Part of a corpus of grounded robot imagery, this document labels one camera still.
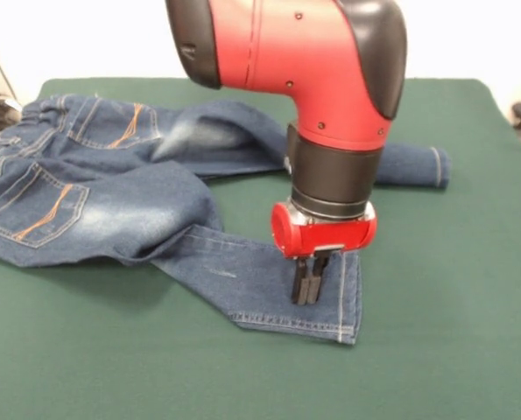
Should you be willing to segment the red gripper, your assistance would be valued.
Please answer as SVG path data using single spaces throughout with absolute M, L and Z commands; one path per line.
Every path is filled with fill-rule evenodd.
M 271 211 L 271 231 L 276 247 L 295 259 L 292 302 L 314 305 L 320 297 L 324 270 L 331 251 L 347 252 L 367 247 L 377 232 L 377 215 L 368 202 L 364 214 L 353 220 L 322 220 L 299 211 L 290 201 L 279 202 Z M 314 256 L 307 278 L 306 257 Z

